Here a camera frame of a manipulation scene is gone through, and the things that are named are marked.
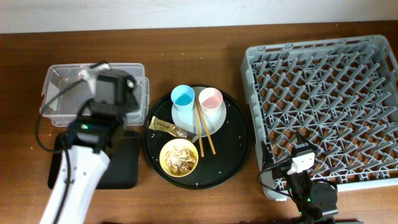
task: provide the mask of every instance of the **clear plastic container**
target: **clear plastic container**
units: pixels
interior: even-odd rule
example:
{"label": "clear plastic container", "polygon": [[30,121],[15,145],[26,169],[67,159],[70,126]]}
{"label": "clear plastic container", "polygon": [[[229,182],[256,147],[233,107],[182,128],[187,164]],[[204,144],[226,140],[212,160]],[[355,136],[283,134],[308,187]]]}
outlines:
{"label": "clear plastic container", "polygon": [[[78,81],[78,73],[81,69],[88,68],[92,64],[93,63],[52,65],[45,77],[42,91],[44,100],[40,110],[44,104],[50,101],[59,91],[64,90],[72,83]],[[140,106],[137,110],[127,114],[127,125],[143,125],[149,105],[149,80],[145,77],[144,66],[140,63],[110,63],[110,66],[113,69],[124,70],[136,79],[137,85],[134,89],[134,96]],[[45,111],[43,116],[50,118],[54,126],[68,126],[68,124],[76,118],[76,113],[82,104],[93,97],[93,94],[91,94],[88,88],[88,84],[83,82],[55,100]]]}

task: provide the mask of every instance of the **blue cup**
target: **blue cup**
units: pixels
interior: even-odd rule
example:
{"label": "blue cup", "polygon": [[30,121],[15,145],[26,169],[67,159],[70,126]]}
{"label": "blue cup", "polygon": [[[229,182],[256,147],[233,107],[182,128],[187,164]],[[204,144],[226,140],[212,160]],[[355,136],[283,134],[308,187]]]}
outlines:
{"label": "blue cup", "polygon": [[190,86],[179,85],[172,91],[172,101],[179,112],[193,110],[195,92]]}

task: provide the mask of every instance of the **plastic dish rack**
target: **plastic dish rack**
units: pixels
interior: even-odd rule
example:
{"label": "plastic dish rack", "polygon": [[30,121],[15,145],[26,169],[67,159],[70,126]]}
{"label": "plastic dish rack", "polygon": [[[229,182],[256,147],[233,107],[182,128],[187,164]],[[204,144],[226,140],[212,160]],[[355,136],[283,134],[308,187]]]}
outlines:
{"label": "plastic dish rack", "polygon": [[[398,66],[385,37],[250,47],[241,73],[260,170],[289,156],[300,131],[320,148],[312,179],[339,191],[398,184]],[[286,188],[270,172],[261,179]]]}

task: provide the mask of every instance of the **black mat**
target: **black mat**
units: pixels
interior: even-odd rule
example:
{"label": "black mat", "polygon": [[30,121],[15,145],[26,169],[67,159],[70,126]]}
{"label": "black mat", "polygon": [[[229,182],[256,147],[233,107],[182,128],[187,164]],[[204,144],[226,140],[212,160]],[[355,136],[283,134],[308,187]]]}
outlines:
{"label": "black mat", "polygon": [[[137,184],[139,163],[139,133],[126,131],[111,158],[108,169],[99,180],[96,189],[131,189]],[[57,136],[55,150],[61,148]],[[51,161],[49,181],[50,189],[54,187],[61,166],[61,154],[54,154]]]}
{"label": "black mat", "polygon": [[[251,147],[251,129],[248,118],[235,99],[221,92],[227,112],[222,127],[211,135],[216,155],[211,152],[208,138],[202,138],[205,157],[200,157],[195,170],[185,177],[169,176],[159,163],[160,150],[174,137],[165,132],[148,129],[153,116],[174,123],[170,94],[162,97],[149,111],[143,135],[144,153],[150,166],[167,182],[186,189],[208,189],[232,178],[246,162]],[[196,141],[194,145],[200,153],[199,141]]]}

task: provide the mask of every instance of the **wooden chopsticks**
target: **wooden chopsticks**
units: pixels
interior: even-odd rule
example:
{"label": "wooden chopsticks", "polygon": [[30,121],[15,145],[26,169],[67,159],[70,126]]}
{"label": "wooden chopsticks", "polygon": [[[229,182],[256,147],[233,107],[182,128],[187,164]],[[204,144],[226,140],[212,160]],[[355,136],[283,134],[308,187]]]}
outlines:
{"label": "wooden chopsticks", "polygon": [[193,102],[193,107],[195,108],[195,117],[196,117],[196,121],[197,121],[197,130],[198,130],[198,135],[199,135],[199,144],[200,144],[200,155],[202,157],[205,156],[205,153],[203,153],[203,145],[201,143],[201,128],[200,128],[200,119],[199,119],[199,115],[198,115],[198,105],[197,102],[195,100],[195,102]]}
{"label": "wooden chopsticks", "polygon": [[[216,150],[214,149],[214,145],[213,145],[213,141],[211,140],[211,137],[210,137],[210,133],[209,133],[209,129],[207,128],[207,124],[206,124],[206,120],[205,120],[205,116],[203,115],[203,112],[202,112],[202,110],[201,110],[201,108],[200,108],[200,105],[199,105],[199,101],[197,100],[197,99],[195,99],[195,114],[196,114],[196,116],[197,116],[197,110],[199,110],[199,113],[200,113],[200,117],[201,117],[201,120],[202,120],[202,122],[203,122],[203,125],[204,125],[204,127],[205,127],[205,130],[206,130],[206,133],[207,133],[207,137],[208,137],[208,139],[209,139],[209,142],[210,142],[210,147],[211,147],[211,150],[213,151],[213,155],[215,155],[216,154]],[[198,126],[198,133],[200,133],[200,123],[198,123],[198,116],[197,116],[197,126]],[[200,152],[203,152],[203,146],[202,146],[202,143],[201,143],[201,141],[199,141],[199,143],[200,143]]]}

